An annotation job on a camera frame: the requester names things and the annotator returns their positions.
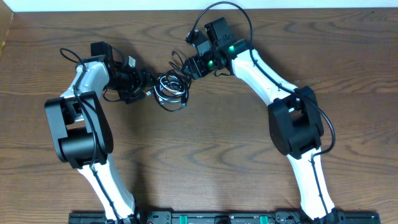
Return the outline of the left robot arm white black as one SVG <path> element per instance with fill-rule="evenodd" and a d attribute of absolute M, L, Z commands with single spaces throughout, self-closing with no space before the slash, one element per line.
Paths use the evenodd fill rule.
<path fill-rule="evenodd" d="M 146 97 L 153 79 L 136 67 L 134 58 L 115 60 L 116 51 L 106 42 L 93 42 L 89 57 L 73 59 L 76 76 L 68 89 L 44 105 L 57 157 L 86 178 L 104 208 L 71 212 L 69 223 L 148 222 L 114 165 L 113 134 L 100 99 L 113 90 L 119 102 L 131 104 Z"/>

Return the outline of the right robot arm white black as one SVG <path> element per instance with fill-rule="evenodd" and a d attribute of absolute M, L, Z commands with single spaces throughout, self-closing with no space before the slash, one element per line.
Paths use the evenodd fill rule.
<path fill-rule="evenodd" d="M 269 134 L 276 149 L 292 166 L 300 192 L 304 217 L 312 223 L 338 223 L 339 216 L 324 179 L 320 156 L 323 122 L 328 118 L 318 107 L 314 91 L 299 88 L 280 77 L 263 61 L 251 40 L 238 40 L 221 17 L 193 28 L 185 38 L 197 50 L 183 71 L 199 79 L 228 69 L 248 84 L 268 109 Z"/>

